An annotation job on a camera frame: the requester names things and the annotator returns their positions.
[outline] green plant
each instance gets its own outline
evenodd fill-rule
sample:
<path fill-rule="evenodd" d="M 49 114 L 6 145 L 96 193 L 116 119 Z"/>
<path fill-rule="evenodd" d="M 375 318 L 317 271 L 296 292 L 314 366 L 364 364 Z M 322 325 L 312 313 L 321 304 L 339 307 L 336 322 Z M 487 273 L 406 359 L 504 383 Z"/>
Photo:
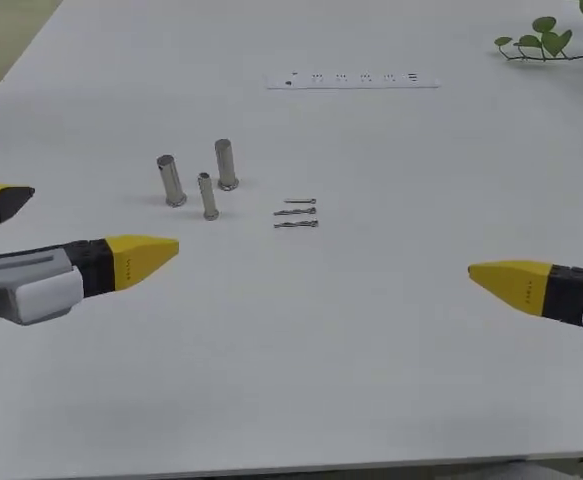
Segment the green plant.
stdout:
<path fill-rule="evenodd" d="M 583 0 L 580 2 L 580 12 L 583 14 Z M 500 53 L 507 60 L 577 60 L 583 58 L 583 55 L 568 56 L 564 49 L 571 41 L 573 32 L 566 30 L 561 34 L 555 31 L 557 20 L 553 17 L 540 17 L 533 21 L 532 28 L 536 34 L 522 35 L 513 46 L 517 48 L 517 53 L 505 52 L 502 47 L 513 42 L 511 37 L 499 37 L 495 39 L 495 45 Z M 533 49 L 535 54 L 530 55 L 529 49 Z"/>

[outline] small metal rod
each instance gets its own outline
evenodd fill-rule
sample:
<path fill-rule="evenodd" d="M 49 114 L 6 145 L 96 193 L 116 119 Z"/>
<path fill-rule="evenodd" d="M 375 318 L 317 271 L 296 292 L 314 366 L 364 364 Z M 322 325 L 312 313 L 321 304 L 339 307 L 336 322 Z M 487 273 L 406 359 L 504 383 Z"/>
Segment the small metal rod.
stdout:
<path fill-rule="evenodd" d="M 304 222 L 284 222 L 284 223 L 276 223 L 273 225 L 275 228 L 286 228 L 286 227 L 317 227 L 318 221 L 317 220 L 309 220 Z"/>
<path fill-rule="evenodd" d="M 284 203 L 311 203 L 315 205 L 317 200 L 315 198 L 287 198 Z"/>
<path fill-rule="evenodd" d="M 240 182 L 235 176 L 231 141 L 223 138 L 215 142 L 215 156 L 218 161 L 218 172 L 220 173 L 218 187 L 227 192 L 237 188 Z"/>
<path fill-rule="evenodd" d="M 215 220 L 220 215 L 220 212 L 218 212 L 215 206 L 213 184 L 208 173 L 202 172 L 198 175 L 198 185 L 200 186 L 200 195 L 202 196 L 202 205 L 204 206 L 204 218 L 206 220 Z"/>
<path fill-rule="evenodd" d="M 309 215 L 315 215 L 318 212 L 318 209 L 315 207 L 311 208 L 295 208 L 293 210 L 280 210 L 278 212 L 273 212 L 274 215 L 300 215 L 303 213 L 307 213 Z"/>
<path fill-rule="evenodd" d="M 166 192 L 167 205 L 170 207 L 179 207 L 187 201 L 187 196 L 182 190 L 178 170 L 175 168 L 175 158 L 173 155 L 162 155 L 157 160 L 160 176 Z"/>

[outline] plant stem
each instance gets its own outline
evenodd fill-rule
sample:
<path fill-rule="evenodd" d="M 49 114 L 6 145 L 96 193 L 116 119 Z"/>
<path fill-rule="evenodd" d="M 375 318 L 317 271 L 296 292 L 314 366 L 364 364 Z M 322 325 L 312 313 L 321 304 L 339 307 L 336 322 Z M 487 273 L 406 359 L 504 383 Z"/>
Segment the plant stem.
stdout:
<path fill-rule="evenodd" d="M 507 55 L 506 53 L 504 53 L 501 48 L 499 50 L 500 50 L 500 53 L 507 60 L 538 60 L 540 62 L 552 62 L 552 61 L 564 61 L 564 60 L 569 60 L 569 61 L 580 60 L 581 58 L 583 58 L 583 55 L 576 55 L 574 57 L 567 57 L 567 55 L 564 52 L 562 52 L 562 55 L 564 55 L 564 57 L 550 57 L 550 58 L 531 57 L 529 55 L 526 55 L 522 50 L 520 50 L 520 47 L 518 47 L 518 51 L 520 52 L 520 55 L 517 57 L 512 57 L 511 55 Z"/>

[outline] power strip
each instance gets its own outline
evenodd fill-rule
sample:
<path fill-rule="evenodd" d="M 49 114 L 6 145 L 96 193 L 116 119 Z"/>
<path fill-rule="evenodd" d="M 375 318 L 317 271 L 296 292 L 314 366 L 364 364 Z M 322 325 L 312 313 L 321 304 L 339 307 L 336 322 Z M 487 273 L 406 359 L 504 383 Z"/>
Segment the power strip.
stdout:
<path fill-rule="evenodd" d="M 269 90 L 438 88 L 440 82 L 418 73 L 299 73 L 291 72 L 266 78 Z"/>

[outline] white table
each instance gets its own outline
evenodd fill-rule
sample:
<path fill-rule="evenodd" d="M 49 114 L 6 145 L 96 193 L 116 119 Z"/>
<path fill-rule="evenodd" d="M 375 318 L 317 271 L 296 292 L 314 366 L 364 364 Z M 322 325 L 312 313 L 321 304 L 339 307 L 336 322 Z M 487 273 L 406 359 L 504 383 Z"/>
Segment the white table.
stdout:
<path fill-rule="evenodd" d="M 541 14 L 579 28 L 575 8 L 65 1 L 0 85 L 0 182 L 37 189 L 0 252 L 123 233 L 181 250 L 70 316 L 0 322 L 0 479 L 583 453 L 583 330 L 466 273 L 583 266 L 583 61 L 492 44 Z M 318 68 L 443 86 L 264 89 Z M 223 137 L 241 185 L 206 222 L 196 176 Z M 317 197 L 320 227 L 273 229 L 288 196 Z"/>

